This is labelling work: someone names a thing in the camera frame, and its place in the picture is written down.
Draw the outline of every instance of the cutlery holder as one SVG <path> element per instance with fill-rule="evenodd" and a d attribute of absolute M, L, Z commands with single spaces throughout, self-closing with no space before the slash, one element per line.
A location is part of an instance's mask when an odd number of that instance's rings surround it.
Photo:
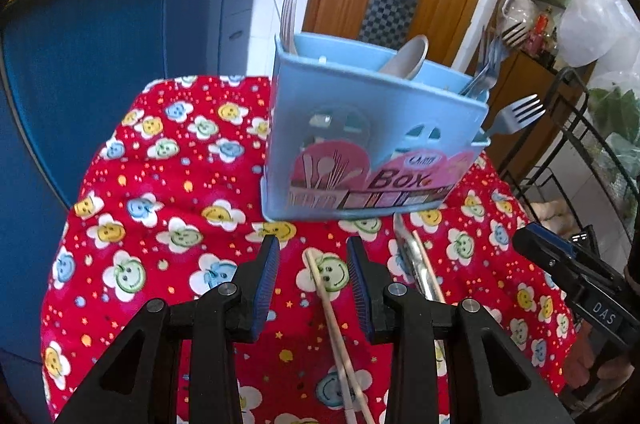
<path fill-rule="evenodd" d="M 311 33 L 295 42 L 297 56 L 276 37 L 265 218 L 433 209 L 490 144 L 481 131 L 486 103 L 457 94 L 469 76 L 425 61 L 402 80 L 376 72 L 391 49 Z"/>

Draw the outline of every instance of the chopstick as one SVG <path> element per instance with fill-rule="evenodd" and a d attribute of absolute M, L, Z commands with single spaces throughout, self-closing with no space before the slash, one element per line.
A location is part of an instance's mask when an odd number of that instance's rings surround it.
<path fill-rule="evenodd" d="M 420 248 L 420 254 L 422 255 L 422 259 L 424 260 L 424 264 L 427 266 L 427 270 L 429 271 L 429 276 L 431 277 L 431 282 L 433 283 L 433 288 L 436 290 L 436 294 L 438 295 L 438 300 L 441 303 L 445 303 L 444 296 L 442 294 L 442 289 L 440 288 L 440 284 L 438 283 L 438 278 L 433 271 L 433 267 L 431 266 L 431 261 L 427 256 L 427 250 L 424 248 L 424 244 L 420 239 L 420 235 L 418 231 L 413 231 L 412 235 L 414 236 L 415 241 L 418 243 L 418 247 Z"/>
<path fill-rule="evenodd" d="M 342 334 L 340 333 L 340 327 L 338 325 L 338 320 L 335 317 L 334 308 L 331 305 L 331 301 L 329 300 L 329 295 L 326 293 L 324 289 L 324 283 L 322 282 L 322 278 L 320 276 L 320 271 L 318 271 L 318 264 L 316 263 L 316 258 L 314 258 L 311 249 L 307 249 L 305 252 L 306 261 L 309 264 L 309 270 L 314 278 L 314 282 L 316 284 L 316 292 L 322 301 L 322 309 L 324 309 L 324 317 L 326 318 L 327 328 L 329 330 L 329 337 L 331 338 L 332 350 L 334 351 L 334 360 L 336 362 L 336 369 L 338 370 L 338 378 L 340 378 L 340 372 L 346 372 L 349 381 L 351 381 L 351 388 L 353 388 L 353 392 L 356 396 L 358 403 L 360 404 L 360 409 L 362 410 L 362 415 L 367 424 L 377 424 L 373 419 L 373 415 L 369 410 L 369 405 L 367 404 L 367 399 L 362 392 L 362 388 L 358 383 L 358 379 L 356 378 L 356 374 L 353 371 L 353 365 L 351 364 L 351 358 L 349 357 L 349 353 L 347 352 L 347 347 L 344 345 L 344 341 L 342 341 Z M 353 408 L 351 411 L 347 411 L 347 399 L 351 400 L 351 392 L 347 386 L 346 390 L 344 385 L 342 384 L 342 379 L 340 378 L 340 388 L 342 390 L 342 400 L 344 402 L 344 410 L 347 417 L 348 422 L 350 422 L 351 412 L 353 412 L 353 419 L 355 419 L 355 412 Z"/>

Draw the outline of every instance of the blue plastic box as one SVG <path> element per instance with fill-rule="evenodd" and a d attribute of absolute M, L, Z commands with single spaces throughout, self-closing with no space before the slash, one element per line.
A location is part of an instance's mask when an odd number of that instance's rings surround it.
<path fill-rule="evenodd" d="M 300 33 L 276 37 L 262 211 L 271 220 L 365 219 L 433 209 L 490 144 L 470 77 L 425 61 L 379 74 L 396 51 Z"/>

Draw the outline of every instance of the red tablecloth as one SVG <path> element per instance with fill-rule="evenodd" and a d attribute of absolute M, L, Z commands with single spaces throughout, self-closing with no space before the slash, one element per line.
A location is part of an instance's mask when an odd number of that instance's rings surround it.
<path fill-rule="evenodd" d="M 43 380 L 60 412 L 100 354 L 143 304 L 181 303 L 232 277 L 265 234 L 281 242 L 271 311 L 257 344 L 237 346 L 245 424 L 343 422 L 342 398 L 319 299 L 303 252 L 333 265 L 331 298 L 354 368 L 383 422 L 391 349 L 370 346 L 357 324 L 344 263 L 359 234 L 369 257 L 401 267 L 392 221 L 265 223 L 258 181 L 268 131 L 267 78 L 184 77 L 149 84 L 96 155 L 69 213 L 42 310 Z M 516 254 L 526 216 L 483 155 L 439 210 L 405 216 L 425 242 L 448 303 L 483 303 L 552 389 L 574 329 L 561 292 Z M 178 415 L 188 420 L 188 357 Z M 446 364 L 440 413 L 447 420 Z"/>

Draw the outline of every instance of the tablecloth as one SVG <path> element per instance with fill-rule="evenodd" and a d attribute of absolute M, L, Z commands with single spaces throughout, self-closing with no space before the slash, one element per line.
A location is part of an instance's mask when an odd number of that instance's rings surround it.
<path fill-rule="evenodd" d="M 92 160 L 68 215 L 42 307 L 43 381 L 55 417 L 124 325 L 151 298 L 189 301 L 232 278 L 264 235 L 280 239 L 268 322 L 236 346 L 244 424 L 341 423 L 342 394 L 321 303 L 303 253 L 315 249 L 362 389 L 383 424 L 391 347 L 370 346 L 357 324 L 346 239 L 408 285 L 392 220 L 269 223 L 259 180 L 268 137 L 268 78 L 195 77 L 149 83 Z M 485 154 L 437 210 L 405 215 L 428 250 L 446 301 L 473 296 L 557 393 L 575 339 L 562 293 L 518 255 L 527 223 Z M 188 420 L 188 343 L 178 421 Z M 438 356 L 441 421 L 446 362 Z"/>

